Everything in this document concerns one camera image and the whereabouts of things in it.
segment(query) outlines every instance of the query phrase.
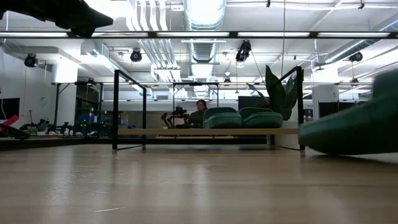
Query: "ventilation duct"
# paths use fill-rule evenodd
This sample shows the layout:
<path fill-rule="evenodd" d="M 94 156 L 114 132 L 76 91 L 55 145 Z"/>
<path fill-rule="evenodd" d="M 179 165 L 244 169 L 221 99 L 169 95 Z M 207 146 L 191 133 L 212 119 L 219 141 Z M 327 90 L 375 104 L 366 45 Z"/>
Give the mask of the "ventilation duct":
<path fill-rule="evenodd" d="M 384 22 L 376 26 L 373 31 L 381 32 L 397 32 L 398 31 L 398 14 L 393 15 Z M 328 54 L 323 60 L 320 61 L 320 65 L 331 64 L 348 58 L 349 56 L 359 52 L 377 42 L 381 39 L 371 40 L 352 40 L 348 44 L 340 47 L 334 52 Z"/>
<path fill-rule="evenodd" d="M 191 31 L 220 30 L 223 25 L 226 0 L 184 0 L 185 25 Z M 204 63 L 191 65 L 192 74 L 196 77 L 210 77 L 218 44 L 190 44 L 191 61 Z"/>

